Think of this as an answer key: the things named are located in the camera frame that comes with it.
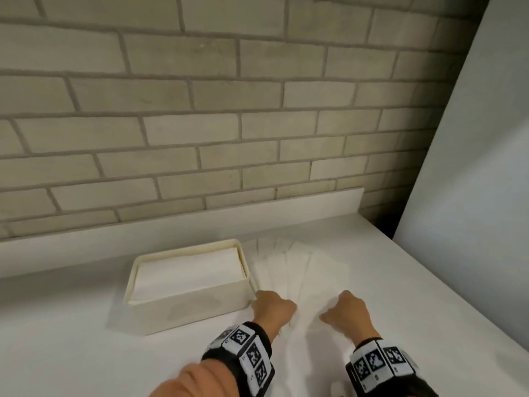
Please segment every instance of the orange sleeve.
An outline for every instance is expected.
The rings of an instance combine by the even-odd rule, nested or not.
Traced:
[[[174,379],[159,385],[149,397],[239,397],[230,370],[217,360],[189,364]]]

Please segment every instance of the wristband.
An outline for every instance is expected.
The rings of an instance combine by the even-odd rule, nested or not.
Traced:
[[[213,340],[202,360],[219,360],[235,377],[240,397],[263,397],[275,370],[270,362],[272,345],[256,323],[230,326]]]
[[[346,370],[359,397],[437,396],[419,377],[415,363],[386,340],[361,343],[350,359]]]

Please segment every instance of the brick wall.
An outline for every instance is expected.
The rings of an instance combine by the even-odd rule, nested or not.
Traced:
[[[0,0],[0,238],[406,201],[486,0]]]

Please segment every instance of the hand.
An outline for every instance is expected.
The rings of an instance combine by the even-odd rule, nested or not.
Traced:
[[[338,296],[336,306],[320,315],[320,320],[343,333],[356,346],[368,338],[380,337],[371,323],[366,303],[347,290]]]
[[[297,305],[291,300],[282,299],[274,291],[259,290],[255,293],[257,299],[252,302],[254,323],[263,328],[272,342],[281,327],[286,325],[296,312]]]

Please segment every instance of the tissue box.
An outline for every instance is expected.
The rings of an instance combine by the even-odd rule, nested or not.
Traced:
[[[209,253],[228,248],[237,248],[244,279],[211,288],[172,295],[154,301],[130,300],[136,282],[138,267],[143,262]],[[241,244],[238,240],[226,240],[137,257],[132,265],[123,302],[133,311],[141,332],[143,334],[152,334],[244,309],[253,300],[255,290],[257,288],[250,276]]]

